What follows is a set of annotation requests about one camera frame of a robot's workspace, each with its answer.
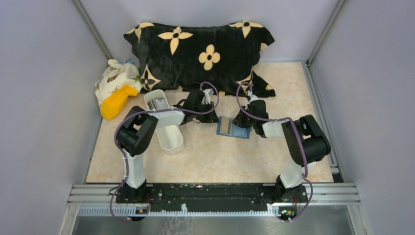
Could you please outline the black pillow with cream flowers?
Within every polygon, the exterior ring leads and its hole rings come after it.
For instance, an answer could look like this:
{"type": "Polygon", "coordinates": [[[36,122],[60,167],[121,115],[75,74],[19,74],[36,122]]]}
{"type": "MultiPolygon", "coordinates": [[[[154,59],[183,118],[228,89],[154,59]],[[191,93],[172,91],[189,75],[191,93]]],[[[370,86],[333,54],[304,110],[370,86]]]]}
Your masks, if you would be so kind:
{"type": "Polygon", "coordinates": [[[213,27],[141,22],[124,34],[139,61],[142,91],[190,91],[202,82],[221,96],[274,97],[275,90],[254,72],[260,53],[274,42],[259,23],[241,21],[213,27]]]}

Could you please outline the white oblong plastic tray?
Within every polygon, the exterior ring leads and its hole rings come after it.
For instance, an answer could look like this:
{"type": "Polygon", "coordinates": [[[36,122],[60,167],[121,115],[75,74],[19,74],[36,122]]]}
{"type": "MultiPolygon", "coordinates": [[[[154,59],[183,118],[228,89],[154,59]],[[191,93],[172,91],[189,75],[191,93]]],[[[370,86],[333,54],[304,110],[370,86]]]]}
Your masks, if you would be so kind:
{"type": "MultiPolygon", "coordinates": [[[[147,102],[155,98],[165,98],[167,100],[164,91],[153,90],[144,96],[147,108],[147,102]]],[[[152,110],[149,108],[148,110],[150,111],[150,115],[153,115],[158,119],[156,134],[160,146],[165,153],[174,155],[183,151],[184,138],[179,130],[179,125],[181,125],[184,120],[184,113],[171,106],[169,109],[164,110],[152,110]]]]}

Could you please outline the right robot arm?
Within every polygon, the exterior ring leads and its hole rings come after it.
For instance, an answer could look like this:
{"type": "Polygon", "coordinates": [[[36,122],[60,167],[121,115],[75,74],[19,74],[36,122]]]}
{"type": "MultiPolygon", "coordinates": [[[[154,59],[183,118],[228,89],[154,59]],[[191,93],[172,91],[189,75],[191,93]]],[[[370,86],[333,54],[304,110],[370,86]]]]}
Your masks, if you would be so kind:
{"type": "Polygon", "coordinates": [[[331,145],[312,115],[297,120],[290,117],[270,119],[264,100],[251,100],[234,121],[238,127],[252,127],[262,138],[284,138],[291,160],[277,177],[276,187],[289,190],[298,188],[308,176],[309,164],[321,161],[331,153],[331,145]]]}

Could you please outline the blue leather card holder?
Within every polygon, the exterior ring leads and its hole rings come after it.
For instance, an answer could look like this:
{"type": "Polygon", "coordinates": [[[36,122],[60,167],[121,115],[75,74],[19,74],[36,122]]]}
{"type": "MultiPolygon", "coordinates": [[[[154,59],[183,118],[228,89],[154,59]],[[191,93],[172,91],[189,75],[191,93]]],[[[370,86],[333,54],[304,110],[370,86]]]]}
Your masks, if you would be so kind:
{"type": "MultiPolygon", "coordinates": [[[[219,135],[219,133],[218,133],[219,123],[220,123],[220,117],[219,117],[219,121],[218,121],[218,124],[217,124],[217,130],[216,130],[217,135],[219,135]]],[[[226,136],[226,137],[249,139],[250,138],[250,132],[251,132],[251,128],[240,128],[240,127],[237,127],[236,125],[232,124],[232,135],[231,136],[226,136]]]]}

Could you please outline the floral patterned cloth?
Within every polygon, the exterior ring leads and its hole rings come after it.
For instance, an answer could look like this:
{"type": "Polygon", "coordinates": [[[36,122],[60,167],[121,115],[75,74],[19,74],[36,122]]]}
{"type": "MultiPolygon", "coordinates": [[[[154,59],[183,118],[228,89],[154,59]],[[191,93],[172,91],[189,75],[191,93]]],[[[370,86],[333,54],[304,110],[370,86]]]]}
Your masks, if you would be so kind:
{"type": "Polygon", "coordinates": [[[95,96],[101,106],[105,99],[128,85],[140,92],[142,84],[137,66],[132,60],[124,63],[116,59],[108,60],[108,66],[98,81],[95,82],[95,96]]]}

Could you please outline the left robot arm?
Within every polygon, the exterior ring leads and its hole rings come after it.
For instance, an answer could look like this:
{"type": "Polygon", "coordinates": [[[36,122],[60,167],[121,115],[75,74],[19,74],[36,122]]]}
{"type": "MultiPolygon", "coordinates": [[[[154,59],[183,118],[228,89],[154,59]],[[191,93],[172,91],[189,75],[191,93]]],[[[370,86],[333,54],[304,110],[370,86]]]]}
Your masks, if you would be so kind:
{"type": "Polygon", "coordinates": [[[162,90],[144,96],[147,109],[134,106],[115,131],[115,143],[125,161],[124,184],[132,191],[144,187],[144,152],[154,134],[162,150],[174,155],[184,150],[184,138],[179,126],[201,115],[212,115],[214,104],[210,100],[213,89],[193,90],[182,106],[170,106],[162,90]]]}

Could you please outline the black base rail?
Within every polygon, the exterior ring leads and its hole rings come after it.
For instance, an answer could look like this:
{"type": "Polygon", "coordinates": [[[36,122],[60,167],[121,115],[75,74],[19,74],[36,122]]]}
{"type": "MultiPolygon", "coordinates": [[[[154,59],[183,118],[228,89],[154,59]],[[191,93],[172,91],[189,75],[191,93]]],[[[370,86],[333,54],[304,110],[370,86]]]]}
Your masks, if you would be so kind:
{"type": "Polygon", "coordinates": [[[283,189],[274,183],[179,184],[145,183],[138,189],[124,185],[115,193],[116,202],[144,203],[151,212],[264,212],[268,204],[305,203],[305,186],[283,189]]]}

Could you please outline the gold beige card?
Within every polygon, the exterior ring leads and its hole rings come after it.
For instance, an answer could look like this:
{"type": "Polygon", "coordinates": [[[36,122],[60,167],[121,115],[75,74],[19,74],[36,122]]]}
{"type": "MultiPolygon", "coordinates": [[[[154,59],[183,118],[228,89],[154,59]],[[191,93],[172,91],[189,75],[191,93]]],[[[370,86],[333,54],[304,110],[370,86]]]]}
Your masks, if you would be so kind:
{"type": "Polygon", "coordinates": [[[232,135],[232,120],[229,117],[220,117],[219,123],[219,135],[231,136],[232,135]]]}

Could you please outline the yellow plastic object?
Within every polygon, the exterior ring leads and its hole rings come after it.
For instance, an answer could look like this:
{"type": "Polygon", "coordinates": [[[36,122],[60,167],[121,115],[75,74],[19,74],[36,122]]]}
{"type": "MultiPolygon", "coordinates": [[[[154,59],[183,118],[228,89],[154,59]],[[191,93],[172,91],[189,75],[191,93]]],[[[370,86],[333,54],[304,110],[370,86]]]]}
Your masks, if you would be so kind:
{"type": "Polygon", "coordinates": [[[106,120],[112,120],[117,117],[127,104],[129,97],[139,94],[135,88],[124,85],[121,89],[115,91],[108,98],[104,99],[100,106],[100,113],[106,120]]]}

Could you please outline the black cards in tray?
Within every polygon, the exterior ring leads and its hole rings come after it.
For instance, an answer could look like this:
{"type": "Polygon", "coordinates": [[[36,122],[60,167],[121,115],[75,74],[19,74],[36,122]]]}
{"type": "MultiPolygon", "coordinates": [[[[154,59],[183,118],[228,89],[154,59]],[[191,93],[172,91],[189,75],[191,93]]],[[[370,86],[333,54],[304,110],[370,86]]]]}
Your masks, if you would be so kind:
{"type": "Polygon", "coordinates": [[[147,102],[148,108],[152,110],[169,109],[170,106],[165,98],[155,98],[147,102]]]}

